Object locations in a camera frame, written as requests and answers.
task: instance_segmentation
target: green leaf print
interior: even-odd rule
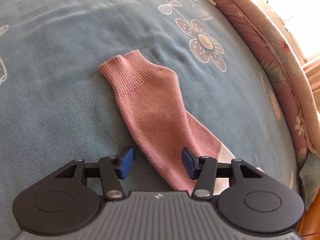
[[[278,89],[285,84],[285,76],[281,68],[276,67],[273,63],[265,61],[262,62],[261,66],[274,89]]]

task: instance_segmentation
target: bed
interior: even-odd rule
[[[1,240],[19,231],[11,211],[14,197],[76,157],[94,162],[134,146],[136,160],[124,189],[171,190],[135,145],[111,86],[97,70],[134,49],[177,73],[186,110],[237,158],[300,193],[299,172],[310,172],[307,156],[319,148],[307,79],[298,67],[277,67],[281,58],[259,57],[273,51],[272,24],[261,48],[244,35],[252,32],[247,25],[237,25],[250,23],[262,37],[246,5],[213,1],[216,7],[207,0],[0,0]],[[193,37],[183,23],[195,22],[221,44],[223,51],[214,52],[223,63],[190,45]],[[294,82],[305,85],[301,90],[310,106]],[[288,106],[291,95],[296,105]],[[101,190],[96,180],[89,186]]]

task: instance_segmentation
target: curtain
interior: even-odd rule
[[[320,56],[303,66],[309,80],[318,112],[320,112]]]

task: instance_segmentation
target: ribbed sock cuff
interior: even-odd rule
[[[99,71],[109,81],[116,94],[124,95],[135,91],[162,66],[146,60],[138,50],[124,56],[118,55],[99,66]]]

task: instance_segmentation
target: white logo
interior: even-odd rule
[[[155,195],[154,196],[155,198],[157,198],[157,199],[160,199],[160,198],[162,198],[163,197],[163,195],[162,194],[160,194],[160,193],[158,193],[157,195]]]

